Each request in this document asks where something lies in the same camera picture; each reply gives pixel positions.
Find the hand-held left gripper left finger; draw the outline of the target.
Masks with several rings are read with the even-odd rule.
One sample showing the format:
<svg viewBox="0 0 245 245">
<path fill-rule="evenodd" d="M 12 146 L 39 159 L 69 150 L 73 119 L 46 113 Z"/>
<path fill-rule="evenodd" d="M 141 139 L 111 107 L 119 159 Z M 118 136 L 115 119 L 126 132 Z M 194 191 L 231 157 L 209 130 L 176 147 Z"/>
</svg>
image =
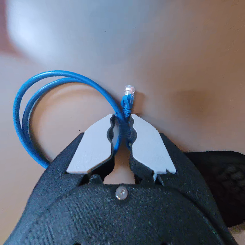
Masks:
<svg viewBox="0 0 245 245">
<path fill-rule="evenodd" d="M 115 115 L 109 114 L 91 125 L 84 135 L 66 170 L 69 174 L 97 174 L 102 180 L 114 169 Z"/>
</svg>

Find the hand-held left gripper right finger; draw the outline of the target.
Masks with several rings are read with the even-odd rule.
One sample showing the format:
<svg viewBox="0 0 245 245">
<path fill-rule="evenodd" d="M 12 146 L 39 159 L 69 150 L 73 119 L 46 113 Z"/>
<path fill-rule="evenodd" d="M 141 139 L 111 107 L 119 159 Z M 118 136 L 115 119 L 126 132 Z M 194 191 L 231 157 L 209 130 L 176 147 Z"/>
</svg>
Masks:
<svg viewBox="0 0 245 245">
<path fill-rule="evenodd" d="M 155 182 L 158 175 L 176 173 L 160 133 L 154 126 L 131 114 L 130 131 L 130 169 L 139 179 Z"/>
</svg>

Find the dark knit cloth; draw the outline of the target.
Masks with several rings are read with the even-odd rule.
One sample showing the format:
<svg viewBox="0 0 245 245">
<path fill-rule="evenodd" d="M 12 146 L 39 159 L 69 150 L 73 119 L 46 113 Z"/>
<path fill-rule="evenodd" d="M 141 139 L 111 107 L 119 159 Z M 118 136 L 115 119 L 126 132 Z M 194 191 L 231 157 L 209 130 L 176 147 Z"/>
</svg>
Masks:
<svg viewBox="0 0 245 245">
<path fill-rule="evenodd" d="M 234 151 L 185 152 L 196 166 L 227 225 L 245 221 L 245 155 Z"/>
</svg>

